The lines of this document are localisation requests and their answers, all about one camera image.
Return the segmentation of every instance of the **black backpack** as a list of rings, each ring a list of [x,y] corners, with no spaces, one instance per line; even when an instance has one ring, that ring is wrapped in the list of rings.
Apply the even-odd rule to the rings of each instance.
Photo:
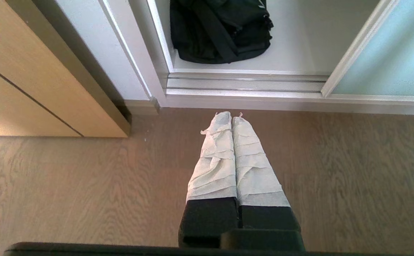
[[[266,0],[171,0],[171,37],[182,60],[220,64],[270,46]]]

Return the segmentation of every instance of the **white paper wrapping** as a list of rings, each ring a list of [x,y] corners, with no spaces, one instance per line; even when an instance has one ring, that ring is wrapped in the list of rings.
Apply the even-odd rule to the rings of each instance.
[[[231,113],[216,114],[201,134],[205,134],[205,140],[188,183],[186,201],[237,197]]]
[[[290,206],[251,124],[234,117],[232,135],[239,205]]]

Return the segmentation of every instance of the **black block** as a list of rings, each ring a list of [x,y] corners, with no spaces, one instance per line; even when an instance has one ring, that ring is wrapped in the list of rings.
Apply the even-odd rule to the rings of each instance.
[[[179,229],[179,247],[219,248],[222,233],[238,227],[234,197],[190,200]]]
[[[300,225],[291,207],[239,206],[240,224],[243,229],[294,230]]]

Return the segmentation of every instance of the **wooden floor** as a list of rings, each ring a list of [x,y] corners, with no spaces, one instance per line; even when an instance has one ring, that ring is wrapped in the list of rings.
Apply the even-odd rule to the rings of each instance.
[[[0,254],[20,241],[177,246],[199,132],[215,112],[135,116],[129,139],[0,138]],[[414,253],[414,116],[244,118],[307,250]]]

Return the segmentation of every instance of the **white wall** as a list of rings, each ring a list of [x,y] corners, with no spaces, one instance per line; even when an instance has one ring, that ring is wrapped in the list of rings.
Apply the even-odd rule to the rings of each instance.
[[[414,0],[400,0],[334,94],[414,96]]]
[[[125,100],[148,100],[149,97],[99,2],[55,1],[114,85],[114,89],[103,86],[109,97],[114,94],[112,91],[116,90]]]
[[[169,69],[162,49],[163,44],[158,40],[158,32],[153,23],[150,7],[146,0],[131,0],[129,5],[158,75],[159,83],[161,87],[166,88]]]

